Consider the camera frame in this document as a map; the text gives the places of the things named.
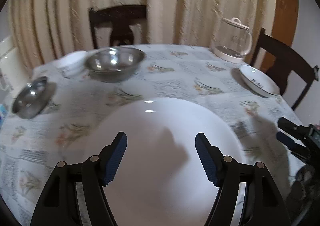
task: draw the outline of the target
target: floral tablecloth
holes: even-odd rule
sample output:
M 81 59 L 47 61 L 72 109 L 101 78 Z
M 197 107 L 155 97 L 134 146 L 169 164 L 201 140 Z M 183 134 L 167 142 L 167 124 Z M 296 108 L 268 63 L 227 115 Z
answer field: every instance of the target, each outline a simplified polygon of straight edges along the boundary
M 210 49 L 181 45 L 135 45 L 146 53 L 137 72 L 117 84 L 83 73 L 64 78 L 52 63 L 34 70 L 48 76 L 56 93 L 32 120 L 9 113 L 0 131 L 0 193 L 12 213 L 29 225 L 40 193 L 56 163 L 82 162 L 89 133 L 116 108 L 141 99 L 173 97 L 202 105 L 236 133 L 249 164 L 264 162 L 285 197 L 303 164 L 275 139 L 276 121 L 284 116 L 301 124 L 282 97 L 263 98 L 242 81 L 239 65 Z M 77 184 L 79 206 L 84 205 Z M 89 225 L 82 214 L 83 224 Z

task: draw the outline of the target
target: small metal bowl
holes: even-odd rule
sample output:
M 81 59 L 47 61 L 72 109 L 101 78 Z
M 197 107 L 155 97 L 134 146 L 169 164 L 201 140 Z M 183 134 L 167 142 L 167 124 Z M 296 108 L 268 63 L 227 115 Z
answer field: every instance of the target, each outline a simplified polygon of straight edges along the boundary
M 47 83 L 48 78 L 46 76 L 28 83 L 15 99 L 12 105 L 12 113 L 25 119 L 31 119 L 40 113 L 51 98 Z
M 133 75 L 144 57 L 145 53 L 135 48 L 112 47 L 90 56 L 85 66 L 93 78 L 116 83 Z

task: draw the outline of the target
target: table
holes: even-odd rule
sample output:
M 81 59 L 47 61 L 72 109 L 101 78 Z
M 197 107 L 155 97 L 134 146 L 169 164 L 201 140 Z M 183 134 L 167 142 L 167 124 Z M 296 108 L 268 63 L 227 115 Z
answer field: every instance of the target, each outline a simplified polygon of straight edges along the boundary
M 284 116 L 301 124 L 281 96 L 263 98 L 242 81 L 239 64 L 216 57 L 212 50 L 182 45 L 134 45 L 146 59 L 128 80 L 110 84 L 87 73 L 66 79 L 52 63 L 34 70 L 48 76 L 56 93 L 32 120 L 9 113 L 0 132 L 0 193 L 23 226 L 50 173 L 60 160 L 82 162 L 87 136 L 115 109 L 137 100 L 173 97 L 202 105 L 236 133 L 247 163 L 262 161 L 285 197 L 303 163 L 275 139 L 276 121 Z M 83 189 L 79 206 L 84 206 Z M 83 224 L 89 225 L 82 214 Z

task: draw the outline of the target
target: curtain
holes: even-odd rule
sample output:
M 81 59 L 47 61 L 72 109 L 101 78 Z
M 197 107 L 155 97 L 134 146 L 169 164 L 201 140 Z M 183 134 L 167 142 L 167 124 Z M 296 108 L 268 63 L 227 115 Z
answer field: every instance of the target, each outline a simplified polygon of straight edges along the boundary
M 228 32 L 220 18 L 237 17 L 253 33 L 254 47 L 262 26 L 271 32 L 274 17 L 273 0 L 10 0 L 9 21 L 25 65 L 34 68 L 75 50 L 93 49 L 88 8 L 124 4 L 147 6 L 147 21 L 131 26 L 137 44 L 213 48 Z M 111 26 L 96 29 L 100 47 L 109 45 L 110 33 Z

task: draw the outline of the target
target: glass pitcher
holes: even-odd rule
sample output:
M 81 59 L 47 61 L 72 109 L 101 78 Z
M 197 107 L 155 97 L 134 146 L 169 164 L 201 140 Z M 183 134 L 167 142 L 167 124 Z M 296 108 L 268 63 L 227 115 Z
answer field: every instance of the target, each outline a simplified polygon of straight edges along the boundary
M 249 27 L 241 24 L 238 18 L 221 18 L 219 40 L 216 42 L 214 53 L 220 58 L 240 63 L 252 46 L 252 35 Z

